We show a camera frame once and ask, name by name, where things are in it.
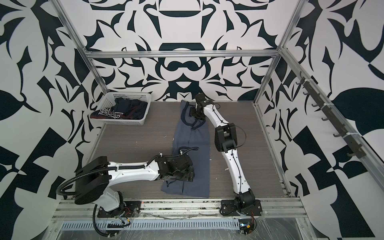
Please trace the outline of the blue grey tank top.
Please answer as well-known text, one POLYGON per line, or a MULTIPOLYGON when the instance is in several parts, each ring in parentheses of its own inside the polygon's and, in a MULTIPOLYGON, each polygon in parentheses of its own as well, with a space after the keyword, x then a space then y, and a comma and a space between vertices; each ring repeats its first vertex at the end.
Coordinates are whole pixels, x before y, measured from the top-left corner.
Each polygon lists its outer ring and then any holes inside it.
POLYGON ((211 138, 208 123, 191 115, 195 106, 182 101, 180 117, 173 139, 173 155, 180 151, 197 147, 187 155, 193 162, 195 177, 192 182, 179 180, 165 181, 161 191, 169 195, 182 195, 197 198, 207 198, 210 194, 210 151, 211 138))

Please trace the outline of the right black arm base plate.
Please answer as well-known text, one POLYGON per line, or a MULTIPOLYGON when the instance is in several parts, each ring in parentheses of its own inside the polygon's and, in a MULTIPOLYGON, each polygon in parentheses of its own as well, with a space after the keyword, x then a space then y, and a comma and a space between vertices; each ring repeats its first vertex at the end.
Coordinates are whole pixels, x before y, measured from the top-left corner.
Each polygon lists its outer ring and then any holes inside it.
POLYGON ((240 209, 238 203, 235 200, 221 200, 221 206, 219 213, 225 217, 236 217, 236 216, 261 216, 263 212, 261 202, 255 200, 254 204, 251 204, 245 209, 240 209))

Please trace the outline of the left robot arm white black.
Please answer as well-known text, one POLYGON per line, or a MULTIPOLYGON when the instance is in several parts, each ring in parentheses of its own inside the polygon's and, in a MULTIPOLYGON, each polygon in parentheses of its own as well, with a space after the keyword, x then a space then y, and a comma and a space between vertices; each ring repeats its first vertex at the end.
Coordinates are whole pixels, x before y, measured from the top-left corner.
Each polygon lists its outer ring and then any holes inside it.
POLYGON ((191 182, 194 177, 193 162, 187 153, 174 156, 160 154, 143 163, 110 162, 102 156, 59 185, 56 193, 73 196, 77 205, 94 203, 116 216, 123 212, 125 204, 122 193, 112 190, 112 186, 135 181, 191 182))

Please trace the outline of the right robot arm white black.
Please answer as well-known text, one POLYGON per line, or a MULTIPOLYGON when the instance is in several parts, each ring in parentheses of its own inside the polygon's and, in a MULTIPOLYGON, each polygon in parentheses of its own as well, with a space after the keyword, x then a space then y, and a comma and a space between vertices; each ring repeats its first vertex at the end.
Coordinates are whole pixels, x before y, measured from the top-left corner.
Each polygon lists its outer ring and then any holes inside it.
POLYGON ((191 109, 191 115, 199 120, 209 119, 215 127, 215 147, 222 154, 229 168, 235 194, 236 211, 245 215, 256 205, 256 198, 241 167, 236 125, 225 120, 215 103, 209 100, 205 94, 197 94, 195 100, 196 105, 191 109))

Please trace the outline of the black printed tank top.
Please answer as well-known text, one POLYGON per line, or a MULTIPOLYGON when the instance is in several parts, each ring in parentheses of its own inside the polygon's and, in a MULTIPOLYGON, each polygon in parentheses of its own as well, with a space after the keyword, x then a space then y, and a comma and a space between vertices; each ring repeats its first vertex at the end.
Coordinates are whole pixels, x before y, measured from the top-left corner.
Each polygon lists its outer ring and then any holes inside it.
POLYGON ((144 118, 148 103, 140 100, 117 98, 115 105, 93 112, 91 119, 141 120, 144 118))

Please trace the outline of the white plastic laundry basket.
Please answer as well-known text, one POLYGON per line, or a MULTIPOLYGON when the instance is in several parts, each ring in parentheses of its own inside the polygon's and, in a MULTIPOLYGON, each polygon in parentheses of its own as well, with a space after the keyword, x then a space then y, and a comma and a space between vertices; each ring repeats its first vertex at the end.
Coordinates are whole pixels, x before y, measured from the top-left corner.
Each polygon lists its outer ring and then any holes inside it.
POLYGON ((149 93, 107 93, 96 111, 90 114, 93 120, 110 125, 142 126, 150 109, 152 96, 149 93))

